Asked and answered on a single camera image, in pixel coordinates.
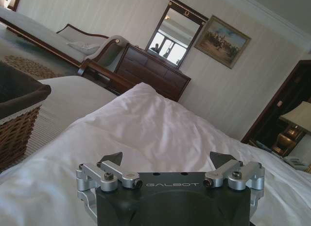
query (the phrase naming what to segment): picture frame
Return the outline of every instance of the picture frame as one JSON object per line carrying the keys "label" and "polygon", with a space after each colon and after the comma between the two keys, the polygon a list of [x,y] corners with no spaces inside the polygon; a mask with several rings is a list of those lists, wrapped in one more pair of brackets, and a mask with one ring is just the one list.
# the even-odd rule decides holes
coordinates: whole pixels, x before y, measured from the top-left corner
{"label": "picture frame", "polygon": [[251,38],[212,15],[194,47],[233,68]]}

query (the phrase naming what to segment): silver metal bracket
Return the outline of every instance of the silver metal bracket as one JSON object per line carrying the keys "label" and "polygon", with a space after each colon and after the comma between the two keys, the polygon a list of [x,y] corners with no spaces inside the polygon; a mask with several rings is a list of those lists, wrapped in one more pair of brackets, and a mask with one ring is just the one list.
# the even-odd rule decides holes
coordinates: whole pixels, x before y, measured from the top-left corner
{"label": "silver metal bracket", "polygon": [[84,201],[86,211],[95,222],[97,222],[96,196],[91,189],[100,187],[102,191],[114,191],[118,188],[118,180],[128,189],[142,186],[138,173],[126,172],[111,161],[103,161],[100,168],[93,164],[81,164],[76,176],[78,198]]}
{"label": "silver metal bracket", "polygon": [[92,188],[101,187],[102,191],[113,191],[118,188],[118,179],[114,176],[105,180],[105,172],[93,164],[79,165],[76,171],[78,198],[84,201],[86,211],[97,222],[96,197]]}
{"label": "silver metal bracket", "polygon": [[216,188],[223,185],[228,179],[228,186],[237,191],[247,187],[251,190],[250,216],[257,209],[258,201],[263,197],[265,169],[260,163],[249,162],[243,166],[237,160],[230,160],[215,171],[205,173],[204,183],[209,188]]}
{"label": "silver metal bracket", "polygon": [[127,172],[109,160],[101,162],[101,169],[116,176],[125,188],[136,189],[142,186],[138,173]]}

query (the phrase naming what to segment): chaise lounge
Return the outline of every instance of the chaise lounge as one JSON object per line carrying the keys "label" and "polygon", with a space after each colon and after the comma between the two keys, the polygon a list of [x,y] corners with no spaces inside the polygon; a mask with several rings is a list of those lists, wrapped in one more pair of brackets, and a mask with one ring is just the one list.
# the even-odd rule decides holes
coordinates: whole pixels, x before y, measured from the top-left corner
{"label": "chaise lounge", "polygon": [[[22,35],[77,67],[80,67],[87,59],[107,67],[128,43],[122,36],[107,37],[90,34],[71,24],[67,24],[62,30],[55,33],[27,16],[1,7],[0,22],[6,24],[13,32]],[[85,54],[68,44],[72,42],[97,44],[99,48],[92,54]]]}

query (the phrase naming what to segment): wall mirror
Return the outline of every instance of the wall mirror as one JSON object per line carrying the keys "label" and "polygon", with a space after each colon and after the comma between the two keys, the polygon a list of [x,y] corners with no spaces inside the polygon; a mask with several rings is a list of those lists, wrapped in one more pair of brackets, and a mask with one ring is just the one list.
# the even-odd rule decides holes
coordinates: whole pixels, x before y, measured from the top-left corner
{"label": "wall mirror", "polygon": [[179,68],[207,20],[179,0],[170,0],[145,50]]}

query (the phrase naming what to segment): white pillow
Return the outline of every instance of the white pillow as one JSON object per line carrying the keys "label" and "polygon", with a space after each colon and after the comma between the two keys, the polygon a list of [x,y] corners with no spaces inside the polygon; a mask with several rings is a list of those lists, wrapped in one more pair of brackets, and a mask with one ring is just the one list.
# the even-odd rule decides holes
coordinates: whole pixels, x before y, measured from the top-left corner
{"label": "white pillow", "polygon": [[95,53],[101,46],[99,44],[87,44],[82,41],[68,42],[66,44],[87,56]]}

